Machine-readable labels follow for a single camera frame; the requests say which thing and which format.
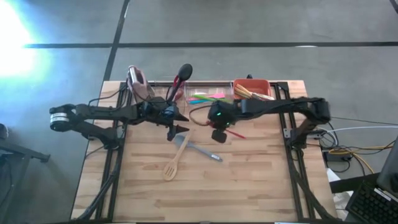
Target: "keyboard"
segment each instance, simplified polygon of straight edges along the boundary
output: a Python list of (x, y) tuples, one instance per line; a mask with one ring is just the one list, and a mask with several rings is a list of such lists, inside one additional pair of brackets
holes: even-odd
[(398, 203), (363, 182), (351, 196), (346, 210), (365, 223), (398, 224)]

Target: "metal spatula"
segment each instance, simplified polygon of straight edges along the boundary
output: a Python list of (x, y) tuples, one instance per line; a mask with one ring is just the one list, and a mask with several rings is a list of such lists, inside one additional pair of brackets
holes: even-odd
[[(182, 145), (182, 143), (184, 142), (184, 136), (181, 135), (176, 135), (174, 137), (174, 143), (176, 146), (180, 147)], [(191, 147), (196, 149), (197, 151), (203, 153), (204, 155), (208, 156), (210, 159), (215, 159), (218, 162), (222, 162), (223, 159), (220, 156), (217, 156), (216, 154), (213, 154), (212, 152), (207, 151), (206, 149), (202, 149), (198, 146), (196, 146), (194, 143), (188, 141), (187, 147)]]
[(188, 144), (188, 140), (189, 140), (189, 138), (190, 138), (190, 136), (191, 136), (191, 133), (192, 133), (192, 131), (189, 131), (189, 132), (187, 133), (187, 136), (185, 137), (184, 142), (183, 142), (182, 145), (180, 146), (180, 149), (177, 151), (177, 153), (176, 153), (174, 159), (171, 160), (171, 161), (164, 167), (163, 174), (162, 174), (164, 180), (167, 180), (167, 181), (172, 180), (172, 179), (175, 177), (175, 175), (177, 174), (178, 161), (180, 160), (180, 157), (181, 157), (181, 155), (182, 155), (182, 152), (183, 152), (184, 149), (185, 149), (185, 146), (187, 146), (187, 144)]

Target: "green marker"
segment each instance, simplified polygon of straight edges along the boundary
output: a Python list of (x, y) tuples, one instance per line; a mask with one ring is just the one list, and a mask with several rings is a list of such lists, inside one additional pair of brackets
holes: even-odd
[(226, 103), (230, 103), (230, 101), (227, 100), (227, 99), (214, 99), (214, 98), (205, 97), (205, 96), (196, 95), (196, 94), (194, 94), (194, 95), (192, 95), (192, 96), (195, 97), (195, 98), (201, 99), (201, 100), (207, 100), (207, 101), (217, 101), (217, 100), (220, 100), (220, 101), (223, 101), (223, 102), (226, 102)]

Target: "gray concrete floor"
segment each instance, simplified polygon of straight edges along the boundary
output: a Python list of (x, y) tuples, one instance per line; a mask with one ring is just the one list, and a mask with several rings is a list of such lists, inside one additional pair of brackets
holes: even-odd
[[(8, 1), (10, 37), (0, 44), (112, 43), (123, 0)], [(388, 0), (137, 0), (130, 3), (121, 42), (398, 41), (398, 14)], [(86, 103), (100, 92), (110, 49), (23, 49), (0, 52), (0, 123), (10, 141), (51, 154), (32, 161), (9, 223), (68, 220), (87, 141), (49, 128), (49, 108)], [(191, 63), (192, 80), (231, 80), (248, 73), (305, 80), (333, 116), (396, 123), (398, 47), (119, 49), (111, 80), (137, 65), (151, 80), (170, 80)], [(334, 119), (335, 128), (374, 126)], [(395, 129), (338, 132), (344, 145), (377, 146)], [(379, 171), (387, 156), (364, 157)], [(334, 169), (345, 164), (331, 163)], [(339, 174), (361, 175), (356, 162)]]

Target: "white cable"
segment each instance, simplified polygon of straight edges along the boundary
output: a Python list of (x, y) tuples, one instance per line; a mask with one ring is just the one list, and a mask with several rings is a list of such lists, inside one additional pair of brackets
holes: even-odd
[[(327, 129), (325, 129), (325, 128), (319, 128), (319, 127), (318, 127), (318, 129), (321, 129), (321, 130), (324, 130), (324, 131), (330, 133), (329, 130), (327, 130)], [(338, 142), (337, 142), (336, 136), (335, 136), (333, 133), (330, 133), (330, 135), (331, 135), (331, 137), (333, 138), (333, 146), (337, 146), (337, 145), (338, 145)]]
[(398, 128), (398, 126), (366, 126), (366, 127), (340, 128), (340, 129), (328, 130), (328, 133), (332, 133), (335, 131), (345, 131), (345, 130), (364, 129), (364, 128)]

